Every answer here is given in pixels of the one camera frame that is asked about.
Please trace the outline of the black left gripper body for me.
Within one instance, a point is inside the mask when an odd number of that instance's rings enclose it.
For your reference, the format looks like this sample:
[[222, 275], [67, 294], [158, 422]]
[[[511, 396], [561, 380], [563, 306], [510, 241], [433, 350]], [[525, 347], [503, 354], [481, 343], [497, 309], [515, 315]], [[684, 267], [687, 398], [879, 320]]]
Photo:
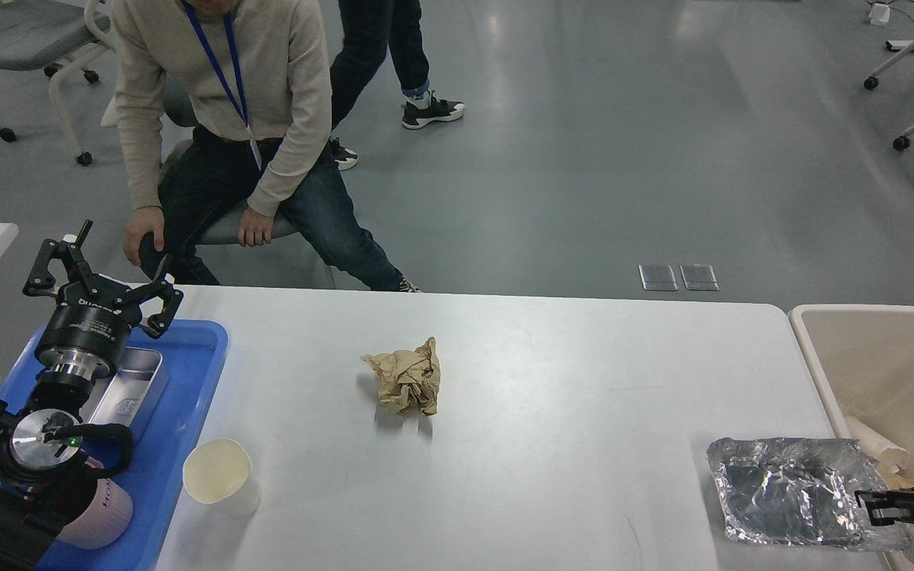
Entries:
[[37, 341], [37, 361], [47, 368], [77, 362], [86, 378], [111, 378], [132, 329], [142, 319], [140, 308], [113, 307], [112, 297], [90, 299], [80, 285], [56, 293], [56, 308]]

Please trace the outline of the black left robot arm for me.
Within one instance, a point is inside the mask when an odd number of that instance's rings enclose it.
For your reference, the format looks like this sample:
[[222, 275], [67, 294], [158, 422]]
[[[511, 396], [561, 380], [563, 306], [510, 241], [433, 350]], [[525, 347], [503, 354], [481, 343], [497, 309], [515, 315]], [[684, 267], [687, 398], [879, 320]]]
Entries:
[[0, 400], [0, 570], [33, 570], [73, 523], [79, 492], [128, 469], [131, 427], [94, 425], [81, 408], [99, 379], [116, 375], [132, 331], [158, 339], [182, 302], [168, 254], [138, 288], [93, 272], [81, 252], [91, 225], [44, 240], [22, 289], [55, 308], [37, 341], [41, 369], [28, 399], [15, 413]]

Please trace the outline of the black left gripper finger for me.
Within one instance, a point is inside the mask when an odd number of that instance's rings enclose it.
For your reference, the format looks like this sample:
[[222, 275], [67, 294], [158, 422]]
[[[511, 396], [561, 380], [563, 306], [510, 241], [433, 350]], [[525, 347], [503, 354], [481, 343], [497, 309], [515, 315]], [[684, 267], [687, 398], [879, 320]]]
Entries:
[[[159, 308], [149, 313], [144, 303], [159, 300]], [[167, 332], [184, 300], [184, 293], [175, 285], [174, 276], [159, 276], [145, 285], [128, 290], [128, 307], [139, 308], [141, 322], [137, 325], [150, 339], [159, 339]]]
[[[23, 295], [51, 297], [55, 301], [100, 301], [106, 293], [104, 278], [91, 270], [81, 252], [91, 229], [92, 221], [86, 220], [73, 237], [44, 239], [23, 285]], [[58, 285], [49, 267], [56, 260], [62, 263], [68, 278], [64, 285]]]

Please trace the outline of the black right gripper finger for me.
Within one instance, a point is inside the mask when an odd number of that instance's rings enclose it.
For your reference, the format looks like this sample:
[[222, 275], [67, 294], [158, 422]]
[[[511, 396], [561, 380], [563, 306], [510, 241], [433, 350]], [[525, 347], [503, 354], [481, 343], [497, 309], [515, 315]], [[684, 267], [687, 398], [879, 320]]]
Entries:
[[872, 527], [914, 523], [914, 490], [857, 490], [855, 499]]

